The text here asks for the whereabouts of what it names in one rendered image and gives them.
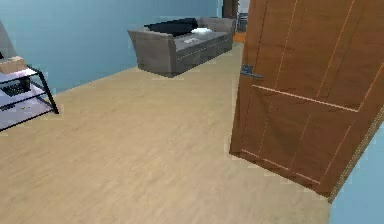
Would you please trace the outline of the grey sofa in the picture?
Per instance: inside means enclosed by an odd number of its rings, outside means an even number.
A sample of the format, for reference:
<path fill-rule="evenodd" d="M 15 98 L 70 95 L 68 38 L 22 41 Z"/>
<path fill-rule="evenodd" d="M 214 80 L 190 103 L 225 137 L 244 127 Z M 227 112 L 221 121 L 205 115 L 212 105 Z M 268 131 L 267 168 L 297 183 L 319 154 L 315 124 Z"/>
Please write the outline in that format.
<path fill-rule="evenodd" d="M 174 37 L 171 34 L 150 31 L 148 24 L 129 30 L 138 68 L 172 78 L 232 49 L 234 19 L 195 19 L 198 27 L 209 28 L 213 32 L 205 35 L 190 32 Z"/>

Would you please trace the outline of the black cloth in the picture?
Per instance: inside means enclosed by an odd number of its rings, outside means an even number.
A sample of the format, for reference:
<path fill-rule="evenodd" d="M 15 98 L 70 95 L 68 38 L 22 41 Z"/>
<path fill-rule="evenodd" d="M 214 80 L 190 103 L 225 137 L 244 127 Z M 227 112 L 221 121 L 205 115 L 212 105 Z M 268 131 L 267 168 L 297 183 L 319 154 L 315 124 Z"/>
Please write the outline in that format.
<path fill-rule="evenodd" d="M 147 25 L 150 31 L 171 34 L 174 37 L 188 34 L 197 27 L 198 22 L 195 18 L 183 18 Z"/>

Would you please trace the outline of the brown wooden room door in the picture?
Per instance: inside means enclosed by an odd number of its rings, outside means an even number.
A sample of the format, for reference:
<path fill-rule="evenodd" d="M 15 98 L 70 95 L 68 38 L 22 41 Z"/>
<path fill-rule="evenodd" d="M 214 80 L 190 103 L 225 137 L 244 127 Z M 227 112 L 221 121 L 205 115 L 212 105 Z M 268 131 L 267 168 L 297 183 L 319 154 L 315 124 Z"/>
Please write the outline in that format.
<path fill-rule="evenodd" d="M 384 0 L 250 0 L 232 155 L 334 200 L 384 121 Z"/>

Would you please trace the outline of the black flat device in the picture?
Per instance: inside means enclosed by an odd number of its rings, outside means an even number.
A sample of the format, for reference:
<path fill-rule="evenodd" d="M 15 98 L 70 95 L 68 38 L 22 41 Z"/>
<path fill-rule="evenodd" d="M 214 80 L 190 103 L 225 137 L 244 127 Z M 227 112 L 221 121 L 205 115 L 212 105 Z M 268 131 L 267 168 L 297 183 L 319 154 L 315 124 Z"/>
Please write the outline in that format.
<path fill-rule="evenodd" d="M 18 84 L 8 85 L 2 88 L 2 91 L 10 97 L 23 94 L 25 92 L 28 92 L 29 90 L 30 90 L 29 83 L 18 83 Z"/>

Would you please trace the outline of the tan cardboard box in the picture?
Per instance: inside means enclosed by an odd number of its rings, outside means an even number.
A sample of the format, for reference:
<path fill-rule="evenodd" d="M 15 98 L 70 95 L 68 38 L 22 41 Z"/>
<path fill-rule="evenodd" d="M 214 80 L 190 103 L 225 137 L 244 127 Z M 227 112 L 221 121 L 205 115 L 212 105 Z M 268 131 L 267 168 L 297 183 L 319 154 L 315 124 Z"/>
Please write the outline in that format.
<path fill-rule="evenodd" d="M 11 57 L 0 62 L 0 72 L 4 74 L 18 72 L 26 68 L 25 60 L 20 56 Z"/>

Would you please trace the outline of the black frame shelf table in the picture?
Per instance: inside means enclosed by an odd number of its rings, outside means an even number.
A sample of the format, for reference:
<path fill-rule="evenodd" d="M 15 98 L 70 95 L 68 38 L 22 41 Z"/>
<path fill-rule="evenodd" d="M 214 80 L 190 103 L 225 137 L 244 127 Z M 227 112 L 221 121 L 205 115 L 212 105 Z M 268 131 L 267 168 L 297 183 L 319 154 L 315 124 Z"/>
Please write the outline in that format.
<path fill-rule="evenodd" d="M 29 83 L 30 90 L 12 97 L 2 91 L 18 83 Z M 0 132 L 49 112 L 58 114 L 59 110 L 42 71 L 27 66 L 18 72 L 0 73 Z"/>

